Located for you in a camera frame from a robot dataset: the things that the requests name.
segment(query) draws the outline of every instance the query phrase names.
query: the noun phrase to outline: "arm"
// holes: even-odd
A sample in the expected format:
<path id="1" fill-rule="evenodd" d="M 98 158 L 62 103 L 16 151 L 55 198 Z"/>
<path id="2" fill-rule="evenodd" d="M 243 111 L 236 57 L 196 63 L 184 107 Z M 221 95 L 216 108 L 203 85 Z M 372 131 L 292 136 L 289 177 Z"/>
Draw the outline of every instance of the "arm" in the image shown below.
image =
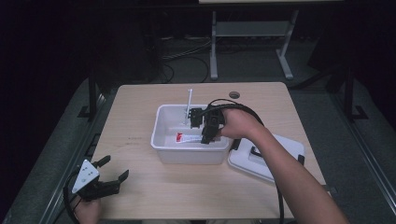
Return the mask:
<path id="1" fill-rule="evenodd" d="M 102 206 L 100 199 L 92 200 L 90 202 L 81 200 L 74 210 L 76 218 L 80 224 L 97 224 L 100 219 L 101 211 Z"/>
<path id="2" fill-rule="evenodd" d="M 299 223 L 348 223 L 332 197 L 267 128 L 242 110 L 225 109 L 223 115 L 226 125 L 220 134 L 256 145 Z"/>

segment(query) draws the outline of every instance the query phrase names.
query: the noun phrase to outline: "white plastic bin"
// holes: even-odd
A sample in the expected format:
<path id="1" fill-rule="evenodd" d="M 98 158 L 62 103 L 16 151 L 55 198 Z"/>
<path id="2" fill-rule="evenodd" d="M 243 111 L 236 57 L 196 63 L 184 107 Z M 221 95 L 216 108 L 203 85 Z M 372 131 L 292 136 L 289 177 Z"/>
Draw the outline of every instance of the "white plastic bin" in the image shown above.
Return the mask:
<path id="1" fill-rule="evenodd" d="M 190 120 L 186 125 L 186 105 L 161 105 L 157 110 L 151 145 L 157 150 L 163 163 L 180 164 L 220 164 L 228 155 L 232 140 L 221 137 L 219 141 L 208 145 L 201 143 L 177 143 L 177 133 L 201 134 L 200 129 L 191 128 Z M 191 105 L 190 108 L 207 105 Z"/>

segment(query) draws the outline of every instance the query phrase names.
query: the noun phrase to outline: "round hole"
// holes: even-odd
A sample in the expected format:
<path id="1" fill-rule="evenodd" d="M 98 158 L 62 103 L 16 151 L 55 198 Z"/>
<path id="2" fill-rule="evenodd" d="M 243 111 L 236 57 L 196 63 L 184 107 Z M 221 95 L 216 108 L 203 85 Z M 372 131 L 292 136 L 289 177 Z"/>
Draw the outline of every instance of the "round hole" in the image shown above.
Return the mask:
<path id="1" fill-rule="evenodd" d="M 238 99 L 241 96 L 241 94 L 239 94 L 239 92 L 237 91 L 231 91 L 229 96 L 233 99 Z"/>

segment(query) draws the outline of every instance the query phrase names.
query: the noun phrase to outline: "metal stand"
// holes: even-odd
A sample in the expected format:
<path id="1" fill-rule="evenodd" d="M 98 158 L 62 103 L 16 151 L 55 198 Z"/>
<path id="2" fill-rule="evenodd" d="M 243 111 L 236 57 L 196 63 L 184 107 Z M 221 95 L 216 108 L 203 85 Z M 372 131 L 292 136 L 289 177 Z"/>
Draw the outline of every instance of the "metal stand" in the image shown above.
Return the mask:
<path id="1" fill-rule="evenodd" d="M 212 46 L 210 51 L 210 78 L 218 79 L 218 64 L 216 59 L 217 36 L 284 36 L 281 49 L 276 50 L 276 56 L 282 66 L 286 79 L 293 79 L 288 62 L 285 58 L 290 38 L 297 20 L 298 10 L 294 10 L 290 21 L 216 21 L 216 11 L 212 20 Z"/>
<path id="2" fill-rule="evenodd" d="M 78 118 L 88 118 L 88 122 L 91 122 L 96 115 L 96 83 L 93 72 L 90 72 L 88 76 L 88 88 L 90 95 L 90 105 L 83 106 L 79 111 Z"/>
<path id="3" fill-rule="evenodd" d="M 337 93 L 340 91 L 343 84 L 344 89 L 344 113 L 350 122 L 355 119 L 368 119 L 366 113 L 359 105 L 355 105 L 358 114 L 353 114 L 353 71 L 349 67 L 343 65 L 336 65 L 329 69 L 332 77 L 329 79 L 326 90 L 330 93 Z"/>

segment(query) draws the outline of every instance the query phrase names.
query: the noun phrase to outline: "black bracket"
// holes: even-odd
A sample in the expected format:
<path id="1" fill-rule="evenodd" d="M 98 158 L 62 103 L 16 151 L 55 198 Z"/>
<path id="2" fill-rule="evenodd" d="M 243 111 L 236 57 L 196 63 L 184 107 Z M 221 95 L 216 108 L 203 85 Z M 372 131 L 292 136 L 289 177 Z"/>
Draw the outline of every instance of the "black bracket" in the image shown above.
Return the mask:
<path id="1" fill-rule="evenodd" d="M 358 114 L 353 113 L 353 71 L 349 67 L 339 66 L 332 73 L 332 77 L 326 85 L 326 90 L 330 93 L 337 93 L 345 83 L 344 113 L 346 117 L 351 122 L 354 122 L 355 119 L 368 119 L 367 114 L 360 105 L 355 105 Z"/>
<path id="2" fill-rule="evenodd" d="M 88 118 L 88 122 L 91 122 L 96 115 L 96 84 L 93 71 L 90 72 L 88 77 L 88 88 L 90 95 L 90 106 L 83 106 L 78 113 L 78 118 Z"/>

